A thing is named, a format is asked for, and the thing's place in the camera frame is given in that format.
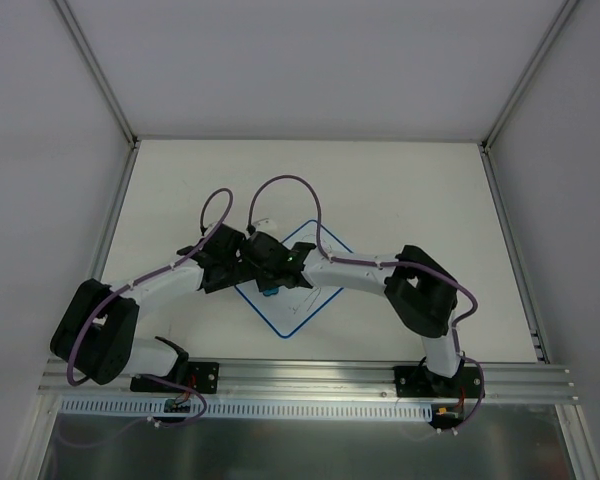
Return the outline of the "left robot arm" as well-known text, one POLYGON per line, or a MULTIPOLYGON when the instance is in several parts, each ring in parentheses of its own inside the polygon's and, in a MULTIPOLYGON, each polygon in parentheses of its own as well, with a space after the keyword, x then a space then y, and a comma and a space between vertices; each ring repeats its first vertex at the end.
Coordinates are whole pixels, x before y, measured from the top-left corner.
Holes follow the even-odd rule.
POLYGON ((217 224, 198 244, 139 278, 112 285, 96 279, 81 283, 50 342, 51 352, 67 363, 68 383, 106 385, 129 374, 151 376, 167 391, 182 388, 189 354, 162 337, 137 337, 137 325, 182 296, 212 293, 245 280, 239 263, 245 240, 244 233, 217 224))

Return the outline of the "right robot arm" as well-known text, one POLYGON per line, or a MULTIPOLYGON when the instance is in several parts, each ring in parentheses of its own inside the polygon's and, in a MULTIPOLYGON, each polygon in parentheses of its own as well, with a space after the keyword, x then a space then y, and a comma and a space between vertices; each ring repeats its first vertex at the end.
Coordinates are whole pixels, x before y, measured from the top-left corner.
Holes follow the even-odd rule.
POLYGON ((463 361, 452 331, 459 286, 422 249, 407 245, 391 256, 329 251, 317 241, 287 248, 256 231, 240 247, 240 258, 261 291, 334 287, 386 298, 402 324, 422 340, 421 380, 438 397, 460 391, 463 361))

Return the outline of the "blue foam whiteboard eraser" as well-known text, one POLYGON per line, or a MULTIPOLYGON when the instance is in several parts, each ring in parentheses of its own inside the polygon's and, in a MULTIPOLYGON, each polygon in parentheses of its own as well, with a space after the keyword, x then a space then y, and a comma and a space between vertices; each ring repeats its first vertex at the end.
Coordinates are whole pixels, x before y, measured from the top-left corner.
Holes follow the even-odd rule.
POLYGON ((275 287, 275 288, 267 289, 267 290, 263 291, 262 295, 264 297, 271 297, 271 296, 277 295, 278 293, 279 293, 279 287, 275 287))

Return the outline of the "blue-framed small whiteboard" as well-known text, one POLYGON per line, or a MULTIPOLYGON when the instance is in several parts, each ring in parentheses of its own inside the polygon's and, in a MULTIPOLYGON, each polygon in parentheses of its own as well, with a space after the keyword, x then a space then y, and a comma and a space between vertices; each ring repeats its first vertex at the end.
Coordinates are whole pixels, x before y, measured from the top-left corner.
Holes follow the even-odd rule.
MULTIPOLYGON (((296 242, 316 243, 316 220, 304 222, 289 233, 282 243, 290 248, 296 242)), ((338 237, 326 227, 321 228, 322 246, 327 251, 353 253, 338 237)), ((316 317, 341 292, 342 288, 321 287, 286 289, 279 288, 279 293, 264 297, 258 291, 255 281, 234 287, 236 293, 281 339, 289 339, 316 317)))

